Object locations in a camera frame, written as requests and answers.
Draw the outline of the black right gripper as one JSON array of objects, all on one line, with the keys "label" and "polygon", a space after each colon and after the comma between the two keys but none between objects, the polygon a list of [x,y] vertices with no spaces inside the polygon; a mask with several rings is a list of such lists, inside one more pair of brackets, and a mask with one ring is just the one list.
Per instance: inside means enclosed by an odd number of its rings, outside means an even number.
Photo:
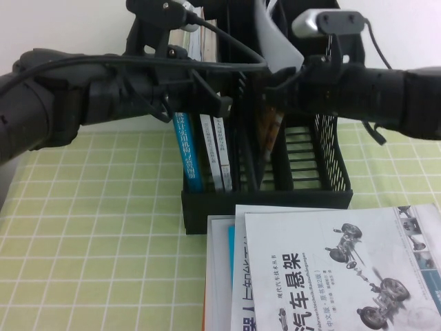
[{"label": "black right gripper", "polygon": [[344,114],[338,93],[348,69],[342,58],[311,56],[304,68],[289,67],[273,73],[271,83],[296,83],[266,87],[265,102],[276,108],[296,108],[301,114]]}]

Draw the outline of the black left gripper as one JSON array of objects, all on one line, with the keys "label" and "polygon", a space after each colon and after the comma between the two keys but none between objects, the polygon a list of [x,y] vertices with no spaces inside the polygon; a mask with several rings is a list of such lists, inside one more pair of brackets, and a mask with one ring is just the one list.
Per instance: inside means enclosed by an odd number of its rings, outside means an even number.
[{"label": "black left gripper", "polygon": [[154,108],[189,108],[190,114],[227,117],[232,98],[221,92],[229,79],[218,72],[199,73],[196,61],[153,61],[150,104]]}]

